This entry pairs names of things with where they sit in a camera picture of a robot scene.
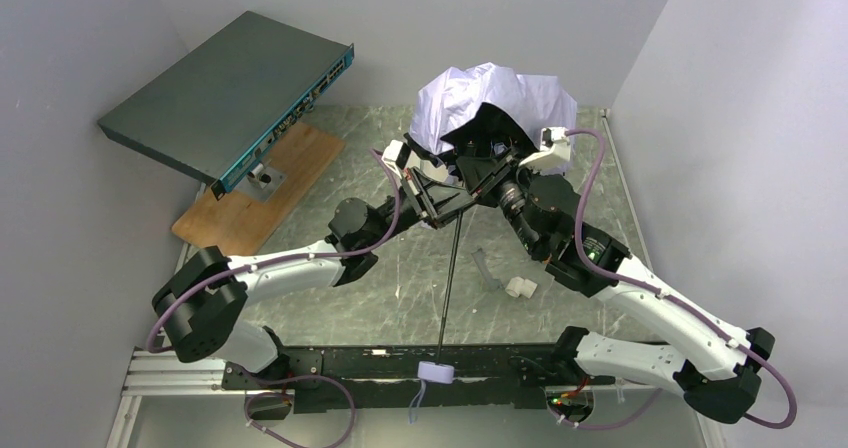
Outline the white pipe elbow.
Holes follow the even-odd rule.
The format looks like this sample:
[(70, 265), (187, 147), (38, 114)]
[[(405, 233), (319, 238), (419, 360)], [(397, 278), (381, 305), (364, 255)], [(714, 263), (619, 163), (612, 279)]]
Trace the white pipe elbow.
[(533, 297), (537, 288), (538, 284), (530, 279), (513, 277), (505, 286), (505, 292), (513, 298), (523, 297), (530, 299)]

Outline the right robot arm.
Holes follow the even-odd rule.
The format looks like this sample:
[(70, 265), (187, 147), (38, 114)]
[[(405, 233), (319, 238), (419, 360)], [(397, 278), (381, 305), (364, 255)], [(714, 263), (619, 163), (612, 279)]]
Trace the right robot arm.
[(532, 259), (565, 288), (616, 307), (661, 344), (567, 327), (551, 362), (564, 375), (608, 376), (661, 388), (699, 414), (733, 424), (750, 419), (775, 339), (699, 308), (659, 279), (629, 248), (584, 222), (586, 198), (561, 175), (535, 174), (510, 154), (462, 156), (459, 176), (479, 204), (499, 207)]

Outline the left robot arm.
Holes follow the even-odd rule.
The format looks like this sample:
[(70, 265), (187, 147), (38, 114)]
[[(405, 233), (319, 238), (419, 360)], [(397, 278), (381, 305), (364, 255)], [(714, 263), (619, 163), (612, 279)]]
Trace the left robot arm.
[(243, 320), (246, 308), (357, 281), (377, 263), (375, 252), (383, 244), (418, 223), (440, 228), (479, 199), (415, 168), (388, 178), (393, 192), (382, 205), (341, 201), (329, 235), (305, 247), (258, 256), (226, 256), (216, 246), (200, 249), (154, 295), (158, 319), (148, 351), (171, 351), (182, 363), (216, 357), (252, 373), (283, 369), (287, 358), (279, 337)]

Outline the purple umbrella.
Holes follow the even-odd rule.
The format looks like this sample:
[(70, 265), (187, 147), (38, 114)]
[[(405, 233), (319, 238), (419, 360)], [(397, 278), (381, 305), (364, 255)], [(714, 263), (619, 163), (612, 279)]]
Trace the purple umbrella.
[(511, 154), (515, 175), (526, 189), (524, 214), (532, 228), (549, 237), (549, 253), (528, 253), (546, 259), (558, 235), (542, 226), (536, 217), (541, 198), (530, 192), (532, 183), (542, 178), (554, 183), (555, 194), (567, 190), (564, 174), (576, 151), (571, 141), (570, 162), (546, 172), (520, 168), (518, 164), (539, 150), (541, 129), (566, 127), (577, 122), (577, 103), (552, 75), (519, 74), (494, 63), (465, 70), (446, 69), (419, 90), (412, 121), (406, 136), (430, 153), (431, 163), (444, 166), (462, 181), (456, 160), (460, 156), (500, 157)]

